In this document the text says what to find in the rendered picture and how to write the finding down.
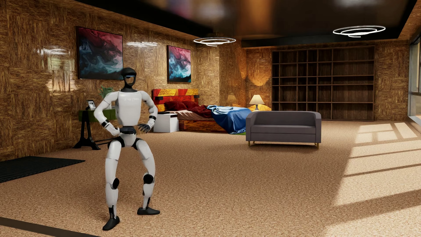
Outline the dark grey sofa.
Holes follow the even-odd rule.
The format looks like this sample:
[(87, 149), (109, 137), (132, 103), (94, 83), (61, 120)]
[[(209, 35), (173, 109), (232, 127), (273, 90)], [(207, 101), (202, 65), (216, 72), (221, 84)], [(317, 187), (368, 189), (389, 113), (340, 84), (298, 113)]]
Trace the dark grey sofa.
[(321, 114), (314, 111), (253, 111), (246, 118), (246, 141), (321, 143)]

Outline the white nightstand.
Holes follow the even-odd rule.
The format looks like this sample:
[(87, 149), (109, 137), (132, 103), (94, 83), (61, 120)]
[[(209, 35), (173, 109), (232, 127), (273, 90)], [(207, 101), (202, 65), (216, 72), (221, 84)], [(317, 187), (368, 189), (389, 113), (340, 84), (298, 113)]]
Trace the white nightstand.
[(179, 131), (178, 114), (158, 114), (153, 127), (153, 132), (176, 132)]

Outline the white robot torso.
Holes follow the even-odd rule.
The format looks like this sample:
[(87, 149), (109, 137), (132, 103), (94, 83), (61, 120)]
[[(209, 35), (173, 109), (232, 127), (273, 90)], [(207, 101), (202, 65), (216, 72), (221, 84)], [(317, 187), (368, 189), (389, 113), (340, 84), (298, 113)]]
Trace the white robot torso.
[(142, 95), (140, 91), (118, 91), (116, 102), (116, 115), (118, 122), (123, 127), (135, 127), (141, 115)]

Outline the green console table black legs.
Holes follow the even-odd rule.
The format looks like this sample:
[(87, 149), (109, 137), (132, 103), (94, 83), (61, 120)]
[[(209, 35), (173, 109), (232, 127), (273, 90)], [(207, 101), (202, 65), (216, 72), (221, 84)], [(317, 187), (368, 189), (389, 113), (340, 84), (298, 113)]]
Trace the green console table black legs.
[(89, 106), (87, 106), (85, 110), (79, 111), (79, 121), (81, 122), (80, 139), (73, 146), (73, 148), (81, 148), (83, 146), (86, 146), (91, 147), (93, 150), (100, 150), (99, 145), (107, 144), (108, 142), (113, 140), (113, 138), (97, 141), (93, 140), (90, 127), (90, 116), (93, 116), (93, 110), (90, 110)]

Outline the white left robot leg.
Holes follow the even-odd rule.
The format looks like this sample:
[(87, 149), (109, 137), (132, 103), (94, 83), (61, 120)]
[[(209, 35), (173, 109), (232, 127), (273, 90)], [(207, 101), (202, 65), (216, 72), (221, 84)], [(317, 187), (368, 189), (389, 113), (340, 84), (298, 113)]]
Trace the white left robot leg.
[(153, 189), (155, 186), (155, 160), (153, 154), (146, 143), (146, 141), (136, 138), (133, 147), (138, 150), (142, 162), (147, 169), (147, 172), (143, 175), (143, 196), (144, 202), (143, 207), (140, 207), (137, 211), (138, 215), (156, 215), (159, 214), (160, 211), (149, 207), (150, 198), (153, 193)]

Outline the white robot leg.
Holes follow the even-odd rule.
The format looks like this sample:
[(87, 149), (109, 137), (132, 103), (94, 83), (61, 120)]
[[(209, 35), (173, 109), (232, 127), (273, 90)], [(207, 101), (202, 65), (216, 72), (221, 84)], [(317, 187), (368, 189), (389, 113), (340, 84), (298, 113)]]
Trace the white robot leg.
[(140, 207), (137, 211), (138, 215), (156, 215), (159, 214), (160, 211), (149, 207), (150, 198), (153, 193), (153, 189), (155, 186), (155, 160), (153, 154), (146, 143), (146, 141), (136, 138), (133, 147), (138, 150), (142, 162), (147, 169), (147, 172), (143, 175), (143, 196), (144, 202), (143, 207)]
[(120, 219), (117, 216), (118, 185), (119, 180), (115, 177), (118, 159), (121, 148), (124, 147), (124, 140), (119, 136), (113, 139), (108, 146), (108, 153), (105, 159), (105, 177), (106, 177), (106, 201), (109, 208), (109, 220), (103, 226), (103, 230), (113, 229)]

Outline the white right robot leg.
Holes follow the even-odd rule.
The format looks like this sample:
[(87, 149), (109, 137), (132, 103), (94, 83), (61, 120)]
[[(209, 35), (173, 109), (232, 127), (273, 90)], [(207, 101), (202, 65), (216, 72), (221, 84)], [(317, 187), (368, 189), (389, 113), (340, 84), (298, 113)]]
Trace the white right robot leg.
[(103, 226), (103, 230), (113, 229), (120, 219), (117, 216), (118, 185), (119, 180), (115, 177), (118, 159), (121, 148), (124, 147), (124, 140), (119, 136), (113, 139), (108, 146), (108, 153), (105, 159), (105, 177), (106, 177), (106, 201), (109, 208), (109, 220)]

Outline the wooden bed red headboard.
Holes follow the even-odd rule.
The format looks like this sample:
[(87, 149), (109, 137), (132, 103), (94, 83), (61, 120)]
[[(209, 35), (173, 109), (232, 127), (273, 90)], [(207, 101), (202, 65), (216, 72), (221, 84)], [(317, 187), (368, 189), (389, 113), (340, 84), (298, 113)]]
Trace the wooden bed red headboard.
[(211, 110), (207, 109), (208, 105), (199, 105), (189, 110), (166, 111), (164, 103), (167, 101), (194, 101), (198, 103), (198, 89), (153, 89), (152, 99), (159, 110), (159, 114), (178, 114), (180, 131), (228, 133), (216, 123)]

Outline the robot head black visor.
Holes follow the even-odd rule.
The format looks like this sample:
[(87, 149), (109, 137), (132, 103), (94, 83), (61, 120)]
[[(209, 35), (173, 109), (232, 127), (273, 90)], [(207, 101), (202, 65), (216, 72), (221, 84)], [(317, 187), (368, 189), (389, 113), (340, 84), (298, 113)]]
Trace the robot head black visor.
[(136, 82), (136, 71), (130, 67), (125, 67), (121, 71), (121, 75), (124, 79), (124, 87), (120, 89), (122, 92), (136, 92), (137, 90), (133, 89), (133, 85)]

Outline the small abstract red-blue painting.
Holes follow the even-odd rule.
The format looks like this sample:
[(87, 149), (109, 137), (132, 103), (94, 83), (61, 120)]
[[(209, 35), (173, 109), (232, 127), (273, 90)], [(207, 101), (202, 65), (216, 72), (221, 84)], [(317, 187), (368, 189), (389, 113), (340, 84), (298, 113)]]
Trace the small abstract red-blue painting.
[(191, 83), (191, 50), (167, 45), (168, 83)]

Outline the large abstract red-blue painting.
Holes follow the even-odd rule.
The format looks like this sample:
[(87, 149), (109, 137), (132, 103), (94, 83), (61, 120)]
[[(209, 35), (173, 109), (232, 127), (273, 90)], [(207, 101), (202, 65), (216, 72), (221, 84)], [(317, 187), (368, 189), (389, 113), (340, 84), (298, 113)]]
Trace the large abstract red-blue painting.
[(77, 27), (78, 75), (80, 79), (123, 80), (123, 37)]

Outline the blue blanket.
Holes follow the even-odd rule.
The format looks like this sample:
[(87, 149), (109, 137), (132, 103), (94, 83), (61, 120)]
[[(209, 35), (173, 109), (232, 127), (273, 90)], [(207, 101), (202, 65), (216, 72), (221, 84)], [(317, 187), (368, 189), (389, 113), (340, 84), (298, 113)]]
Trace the blue blanket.
[(216, 123), (229, 134), (239, 134), (246, 131), (246, 117), (251, 110), (242, 107), (208, 105)]

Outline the black floor rug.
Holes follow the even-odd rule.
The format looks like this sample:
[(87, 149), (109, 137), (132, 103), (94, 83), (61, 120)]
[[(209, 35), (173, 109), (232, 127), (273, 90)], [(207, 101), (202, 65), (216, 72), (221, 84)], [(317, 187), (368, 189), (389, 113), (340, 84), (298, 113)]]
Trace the black floor rug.
[(59, 169), (85, 160), (27, 156), (0, 162), (0, 183)]

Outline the table lamp cream shade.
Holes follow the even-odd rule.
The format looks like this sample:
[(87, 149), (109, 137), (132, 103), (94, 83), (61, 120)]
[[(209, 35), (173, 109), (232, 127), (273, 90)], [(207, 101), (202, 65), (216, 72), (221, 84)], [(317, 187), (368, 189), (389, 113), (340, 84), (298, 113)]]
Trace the table lamp cream shade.
[(264, 105), (264, 101), (262, 100), (261, 96), (259, 94), (255, 94), (253, 95), (253, 97), (251, 98), (250, 105), (255, 105), (255, 109), (254, 111), (259, 111), (259, 105)]

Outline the large glass window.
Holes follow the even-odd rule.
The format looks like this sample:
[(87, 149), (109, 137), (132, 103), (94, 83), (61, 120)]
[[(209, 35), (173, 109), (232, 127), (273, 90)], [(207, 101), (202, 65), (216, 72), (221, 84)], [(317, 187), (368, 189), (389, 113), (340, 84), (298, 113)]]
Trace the large glass window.
[(421, 33), (409, 46), (408, 116), (421, 120)]

